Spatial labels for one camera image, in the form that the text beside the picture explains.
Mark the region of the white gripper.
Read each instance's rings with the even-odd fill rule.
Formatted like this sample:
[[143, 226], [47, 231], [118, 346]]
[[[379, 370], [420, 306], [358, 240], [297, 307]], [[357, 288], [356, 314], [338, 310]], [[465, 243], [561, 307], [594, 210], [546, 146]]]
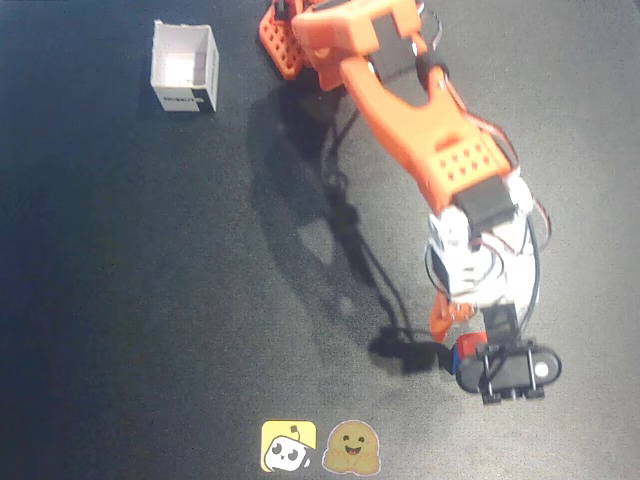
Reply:
[[443, 343], [455, 323], [492, 308], [515, 309], [516, 332], [526, 328], [538, 303], [538, 242], [526, 232], [514, 246], [503, 237], [484, 234], [469, 245], [428, 240], [425, 269], [437, 290], [429, 317], [434, 341]]

